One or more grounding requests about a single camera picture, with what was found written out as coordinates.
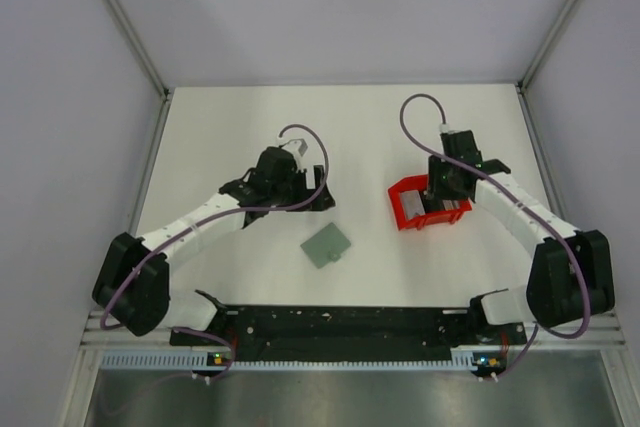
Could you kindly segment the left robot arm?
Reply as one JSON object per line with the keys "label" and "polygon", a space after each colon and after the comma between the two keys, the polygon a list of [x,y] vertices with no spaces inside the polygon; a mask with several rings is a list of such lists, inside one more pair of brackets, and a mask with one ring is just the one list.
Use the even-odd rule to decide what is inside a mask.
{"label": "left robot arm", "polygon": [[205,343],[220,341],[227,329],[220,305],[201,289],[173,286],[172,279],[216,241],[270,212],[333,208],[327,163],[305,167],[303,150],[300,140],[268,147],[255,166],[193,211],[139,237],[116,236],[94,284],[94,302],[138,337],[179,327],[192,329]]}

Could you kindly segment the red plastic bin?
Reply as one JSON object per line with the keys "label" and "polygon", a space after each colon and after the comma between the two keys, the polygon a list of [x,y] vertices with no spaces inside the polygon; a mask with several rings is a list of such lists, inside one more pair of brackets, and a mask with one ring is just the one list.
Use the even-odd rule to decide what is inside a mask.
{"label": "red plastic bin", "polygon": [[455,224],[466,212],[472,210],[471,202],[469,208],[453,208],[451,200],[440,200],[440,210],[438,212],[425,211],[423,216],[407,220],[401,203],[401,193],[418,190],[423,201],[423,192],[427,190],[428,180],[429,177],[426,174],[409,176],[399,180],[388,188],[387,194],[398,231],[422,230],[424,227],[436,224]]}

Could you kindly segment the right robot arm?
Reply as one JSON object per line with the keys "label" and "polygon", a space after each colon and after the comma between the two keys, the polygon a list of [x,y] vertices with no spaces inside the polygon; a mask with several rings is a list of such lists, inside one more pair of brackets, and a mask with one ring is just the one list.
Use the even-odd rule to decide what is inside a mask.
{"label": "right robot arm", "polygon": [[471,131],[443,132],[443,151],[428,159],[428,197],[469,200],[491,214],[531,258],[527,282],[473,298],[466,327],[487,343],[504,324],[535,322],[546,330],[611,311],[615,292],[610,245],[557,217],[515,181],[497,159],[486,160]]}

